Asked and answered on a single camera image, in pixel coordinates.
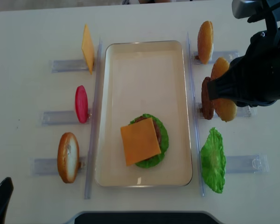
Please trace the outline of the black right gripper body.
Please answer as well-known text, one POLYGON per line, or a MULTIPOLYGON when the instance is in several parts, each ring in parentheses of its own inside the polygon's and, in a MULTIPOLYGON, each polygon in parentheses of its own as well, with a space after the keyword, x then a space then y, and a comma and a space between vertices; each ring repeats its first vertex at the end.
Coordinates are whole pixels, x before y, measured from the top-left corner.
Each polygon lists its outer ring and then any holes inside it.
POLYGON ((238 106, 269 106, 280 100, 280 27, 272 34, 266 30, 254 34, 233 67, 241 75, 238 106))

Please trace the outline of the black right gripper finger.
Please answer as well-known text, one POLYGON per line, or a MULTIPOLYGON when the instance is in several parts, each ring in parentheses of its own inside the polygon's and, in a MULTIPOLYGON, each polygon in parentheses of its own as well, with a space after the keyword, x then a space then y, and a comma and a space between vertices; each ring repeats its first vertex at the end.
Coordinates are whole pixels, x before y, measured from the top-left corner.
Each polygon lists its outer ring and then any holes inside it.
POLYGON ((237 64, 230 66, 225 58, 218 58, 212 68, 211 81, 207 84, 209 99, 246 101, 244 80, 242 69, 237 64))

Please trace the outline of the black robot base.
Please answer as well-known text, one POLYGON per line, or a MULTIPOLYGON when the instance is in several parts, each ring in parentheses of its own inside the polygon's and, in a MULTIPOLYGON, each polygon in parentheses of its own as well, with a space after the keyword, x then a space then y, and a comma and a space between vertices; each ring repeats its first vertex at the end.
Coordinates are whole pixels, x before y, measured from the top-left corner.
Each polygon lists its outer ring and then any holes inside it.
POLYGON ((74 224, 218 224, 201 212, 89 212, 76 217, 74 224))

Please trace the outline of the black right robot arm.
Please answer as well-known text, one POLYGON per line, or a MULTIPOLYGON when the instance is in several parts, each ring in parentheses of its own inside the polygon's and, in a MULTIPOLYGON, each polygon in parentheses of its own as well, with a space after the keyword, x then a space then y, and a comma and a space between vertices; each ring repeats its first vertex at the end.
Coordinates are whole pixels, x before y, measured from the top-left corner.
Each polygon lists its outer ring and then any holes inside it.
POLYGON ((280 0, 234 0, 235 18, 265 21, 266 29, 250 38, 244 56, 231 62, 237 106, 269 106, 280 99, 280 0))

